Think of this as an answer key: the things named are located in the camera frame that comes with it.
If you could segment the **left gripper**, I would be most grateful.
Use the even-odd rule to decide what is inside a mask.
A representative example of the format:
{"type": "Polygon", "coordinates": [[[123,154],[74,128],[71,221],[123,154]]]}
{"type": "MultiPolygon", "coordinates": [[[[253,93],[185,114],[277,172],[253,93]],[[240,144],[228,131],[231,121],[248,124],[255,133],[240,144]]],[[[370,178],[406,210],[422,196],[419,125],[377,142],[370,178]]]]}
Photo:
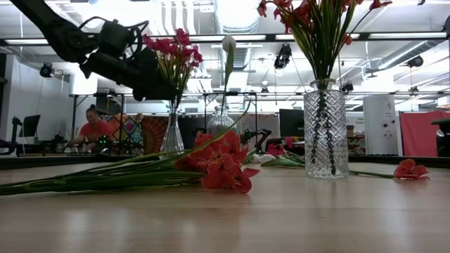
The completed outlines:
{"type": "Polygon", "coordinates": [[[80,65],[86,78],[92,73],[133,89],[133,97],[143,100],[174,100],[176,89],[160,73],[156,52],[144,48],[132,63],[109,56],[105,53],[92,53],[80,65]]]}

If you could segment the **pink artificial flower bunch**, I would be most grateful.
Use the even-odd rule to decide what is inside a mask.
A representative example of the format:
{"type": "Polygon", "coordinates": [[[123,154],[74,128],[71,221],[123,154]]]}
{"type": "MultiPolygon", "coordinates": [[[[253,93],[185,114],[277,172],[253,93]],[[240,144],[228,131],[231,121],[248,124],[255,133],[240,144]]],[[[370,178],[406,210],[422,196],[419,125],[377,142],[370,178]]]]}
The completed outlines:
{"type": "Polygon", "coordinates": [[[174,103],[177,95],[176,61],[178,46],[173,39],[151,39],[148,35],[143,41],[157,58],[157,97],[174,103]]]}
{"type": "Polygon", "coordinates": [[[176,34],[169,45],[169,80],[175,88],[174,110],[178,109],[181,97],[186,89],[187,82],[194,68],[200,66],[203,56],[198,45],[192,45],[189,33],[182,28],[176,30],[176,34]]]}
{"type": "Polygon", "coordinates": [[[279,156],[294,153],[304,155],[304,140],[296,136],[286,136],[281,138],[270,138],[266,141],[266,153],[279,156]]]}

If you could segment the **slim conical glass vase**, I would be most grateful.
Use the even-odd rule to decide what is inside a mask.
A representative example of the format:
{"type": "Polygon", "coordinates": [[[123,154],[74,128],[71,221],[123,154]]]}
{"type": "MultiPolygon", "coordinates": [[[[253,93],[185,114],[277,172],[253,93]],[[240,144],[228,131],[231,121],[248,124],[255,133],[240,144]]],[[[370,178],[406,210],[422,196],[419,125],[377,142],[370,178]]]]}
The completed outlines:
{"type": "Polygon", "coordinates": [[[162,140],[160,152],[161,160],[165,160],[181,154],[184,150],[184,142],[179,129],[176,101],[169,102],[169,117],[165,136],[162,140]]]}

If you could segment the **diamond cut glass vase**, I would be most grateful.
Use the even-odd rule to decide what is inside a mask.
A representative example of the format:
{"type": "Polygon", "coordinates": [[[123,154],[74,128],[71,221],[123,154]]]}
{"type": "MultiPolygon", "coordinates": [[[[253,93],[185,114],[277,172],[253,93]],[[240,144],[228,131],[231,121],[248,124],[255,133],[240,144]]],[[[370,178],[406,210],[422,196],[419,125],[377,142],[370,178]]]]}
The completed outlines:
{"type": "Polygon", "coordinates": [[[334,84],[333,79],[317,79],[304,95],[305,168],[313,178],[349,175],[345,98],[334,84]]]}

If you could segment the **round ribbed glass vase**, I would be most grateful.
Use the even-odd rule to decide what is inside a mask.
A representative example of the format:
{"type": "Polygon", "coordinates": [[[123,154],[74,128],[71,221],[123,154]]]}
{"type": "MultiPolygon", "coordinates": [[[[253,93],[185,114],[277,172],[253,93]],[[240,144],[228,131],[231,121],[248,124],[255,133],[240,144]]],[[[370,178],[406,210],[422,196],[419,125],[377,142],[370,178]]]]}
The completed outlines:
{"type": "Polygon", "coordinates": [[[207,133],[216,136],[228,129],[234,120],[228,114],[229,107],[227,105],[219,105],[215,108],[215,114],[207,123],[207,133]]]}

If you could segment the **colourful patterned fabric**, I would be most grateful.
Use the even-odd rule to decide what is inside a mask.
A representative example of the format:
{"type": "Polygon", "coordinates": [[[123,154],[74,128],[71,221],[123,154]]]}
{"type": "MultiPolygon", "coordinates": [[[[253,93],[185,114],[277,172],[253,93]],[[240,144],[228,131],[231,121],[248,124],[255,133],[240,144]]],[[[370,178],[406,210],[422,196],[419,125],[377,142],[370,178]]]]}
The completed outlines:
{"type": "Polygon", "coordinates": [[[118,113],[102,119],[109,125],[113,140],[122,142],[122,154],[141,156],[160,152],[168,117],[118,113]]]}

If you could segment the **person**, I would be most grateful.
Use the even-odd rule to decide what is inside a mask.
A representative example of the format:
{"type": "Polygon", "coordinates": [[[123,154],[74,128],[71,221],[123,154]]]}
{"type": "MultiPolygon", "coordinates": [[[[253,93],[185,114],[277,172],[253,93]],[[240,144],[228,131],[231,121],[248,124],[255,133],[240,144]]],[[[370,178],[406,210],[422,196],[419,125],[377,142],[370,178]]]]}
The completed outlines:
{"type": "Polygon", "coordinates": [[[108,123],[103,121],[94,104],[86,110],[87,123],[81,128],[78,137],[72,139],[68,145],[84,144],[84,149],[95,153],[99,149],[98,144],[106,138],[107,141],[113,141],[113,133],[108,123]]]}

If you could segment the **small black monitor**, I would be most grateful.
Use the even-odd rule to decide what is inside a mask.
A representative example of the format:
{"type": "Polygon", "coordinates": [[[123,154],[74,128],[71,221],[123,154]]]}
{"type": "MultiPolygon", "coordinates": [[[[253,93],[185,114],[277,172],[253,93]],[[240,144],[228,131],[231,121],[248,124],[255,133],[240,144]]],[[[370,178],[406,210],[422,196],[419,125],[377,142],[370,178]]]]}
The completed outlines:
{"type": "Polygon", "coordinates": [[[41,115],[32,115],[24,118],[19,137],[34,137],[37,133],[41,115]]]}

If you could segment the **black overhead crossbar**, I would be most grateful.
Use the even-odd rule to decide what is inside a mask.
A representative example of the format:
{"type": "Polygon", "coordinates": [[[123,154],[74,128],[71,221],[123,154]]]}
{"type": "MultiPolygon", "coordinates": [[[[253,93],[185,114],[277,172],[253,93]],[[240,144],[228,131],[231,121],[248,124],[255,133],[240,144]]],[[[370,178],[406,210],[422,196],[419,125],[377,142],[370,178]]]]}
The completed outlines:
{"type": "MultiPolygon", "coordinates": [[[[238,43],[294,42],[292,34],[234,34],[238,43]]],[[[219,43],[223,34],[191,35],[194,44],[219,43]]],[[[351,34],[354,41],[425,41],[448,39],[446,32],[361,32],[351,34]]],[[[0,46],[49,46],[45,38],[0,39],[0,46]]]]}

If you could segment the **white pillar with controls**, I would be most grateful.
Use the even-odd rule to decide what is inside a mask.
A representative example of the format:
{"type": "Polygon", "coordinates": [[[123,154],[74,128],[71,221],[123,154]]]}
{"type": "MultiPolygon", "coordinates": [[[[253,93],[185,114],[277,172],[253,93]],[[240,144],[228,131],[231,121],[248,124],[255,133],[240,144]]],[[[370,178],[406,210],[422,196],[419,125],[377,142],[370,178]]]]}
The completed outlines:
{"type": "Polygon", "coordinates": [[[366,96],[363,101],[367,155],[398,155],[393,95],[366,96]]]}

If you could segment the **red partition panel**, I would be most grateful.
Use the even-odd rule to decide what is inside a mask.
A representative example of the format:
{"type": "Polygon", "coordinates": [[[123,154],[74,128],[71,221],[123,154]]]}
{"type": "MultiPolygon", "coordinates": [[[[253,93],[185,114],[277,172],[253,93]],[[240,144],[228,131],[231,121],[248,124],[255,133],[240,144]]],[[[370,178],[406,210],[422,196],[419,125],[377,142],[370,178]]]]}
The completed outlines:
{"type": "Polygon", "coordinates": [[[431,122],[436,119],[450,118],[450,112],[402,112],[400,114],[401,138],[404,156],[436,157],[436,134],[438,125],[431,122]]]}

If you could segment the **black background equipment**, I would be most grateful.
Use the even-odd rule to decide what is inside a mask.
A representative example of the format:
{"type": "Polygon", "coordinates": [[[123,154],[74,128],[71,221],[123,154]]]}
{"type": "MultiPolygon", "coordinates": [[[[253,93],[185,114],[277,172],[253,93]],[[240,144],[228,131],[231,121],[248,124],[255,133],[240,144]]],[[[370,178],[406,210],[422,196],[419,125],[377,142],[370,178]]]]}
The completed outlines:
{"type": "Polygon", "coordinates": [[[436,133],[437,156],[450,157],[450,117],[435,119],[431,125],[438,125],[436,133]]]}

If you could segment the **silver ribbed air duct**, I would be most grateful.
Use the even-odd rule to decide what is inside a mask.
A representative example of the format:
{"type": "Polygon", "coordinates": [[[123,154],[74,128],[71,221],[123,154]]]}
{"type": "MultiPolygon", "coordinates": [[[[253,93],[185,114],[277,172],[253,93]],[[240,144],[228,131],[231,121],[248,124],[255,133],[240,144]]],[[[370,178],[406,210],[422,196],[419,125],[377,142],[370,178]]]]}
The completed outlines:
{"type": "MultiPolygon", "coordinates": [[[[213,0],[217,34],[255,34],[259,27],[257,7],[261,0],[213,0]]],[[[238,48],[234,52],[233,70],[244,70],[252,52],[238,48]]]]}

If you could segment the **black metal table frame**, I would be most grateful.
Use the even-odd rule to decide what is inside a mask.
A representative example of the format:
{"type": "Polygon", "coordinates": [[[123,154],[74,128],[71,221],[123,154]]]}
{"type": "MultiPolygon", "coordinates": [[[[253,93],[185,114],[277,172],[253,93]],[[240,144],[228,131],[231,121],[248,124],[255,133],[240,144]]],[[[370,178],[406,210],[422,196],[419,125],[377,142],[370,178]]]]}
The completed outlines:
{"type": "MultiPolygon", "coordinates": [[[[127,157],[105,155],[71,155],[71,156],[43,156],[43,157],[7,157],[0,156],[0,170],[25,169],[32,167],[52,167],[71,164],[99,164],[102,162],[113,163],[126,160],[127,157]]],[[[406,157],[400,156],[349,156],[349,162],[398,164],[406,157]]],[[[417,164],[426,167],[450,169],[450,157],[411,157],[417,164]]]]}

